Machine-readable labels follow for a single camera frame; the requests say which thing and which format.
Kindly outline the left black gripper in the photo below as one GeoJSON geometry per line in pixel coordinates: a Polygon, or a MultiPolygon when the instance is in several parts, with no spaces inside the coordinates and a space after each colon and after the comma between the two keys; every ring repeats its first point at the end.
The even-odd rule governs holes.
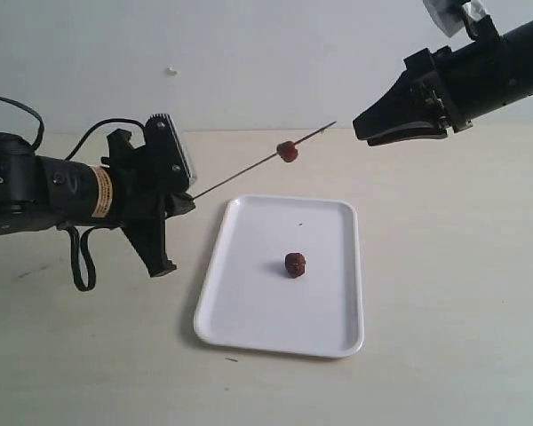
{"type": "Polygon", "coordinates": [[[131,144],[131,133],[117,129],[107,136],[108,156],[102,169],[113,184],[110,210],[103,218],[91,218],[89,225],[120,227],[139,255],[151,278],[177,270],[166,253],[165,219],[183,216],[195,209],[189,190],[164,193],[158,188],[146,142],[131,144]]]}

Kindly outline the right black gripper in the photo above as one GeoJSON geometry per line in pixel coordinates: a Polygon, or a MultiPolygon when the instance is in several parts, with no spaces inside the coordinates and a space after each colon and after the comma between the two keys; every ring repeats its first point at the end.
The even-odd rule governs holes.
{"type": "Polygon", "coordinates": [[[425,48],[404,60],[406,71],[387,93],[353,120],[355,136],[369,146],[415,139],[444,139],[472,120],[515,101],[515,78],[501,36],[453,51],[425,48]]]}

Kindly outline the right grey black robot arm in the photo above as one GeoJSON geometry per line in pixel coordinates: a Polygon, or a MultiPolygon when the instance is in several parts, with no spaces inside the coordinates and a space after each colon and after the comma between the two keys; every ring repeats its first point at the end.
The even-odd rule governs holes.
{"type": "Polygon", "coordinates": [[[453,51],[423,49],[404,60],[391,89],[353,121],[369,146],[442,139],[448,129],[533,95],[533,20],[504,35],[490,16],[465,21],[472,41],[453,51]]]}

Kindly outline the left grey black robot arm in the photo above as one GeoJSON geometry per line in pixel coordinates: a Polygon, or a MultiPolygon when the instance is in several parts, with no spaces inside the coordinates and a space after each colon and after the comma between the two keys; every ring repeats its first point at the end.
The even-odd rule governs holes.
{"type": "Polygon", "coordinates": [[[97,229],[123,232],[152,277],[176,270],[167,257],[165,222],[195,208],[182,146],[168,128],[148,130],[144,146],[117,129],[99,166],[35,153],[0,133],[0,236],[57,228],[68,233],[73,280],[90,291],[96,269],[88,247],[97,229]]]}

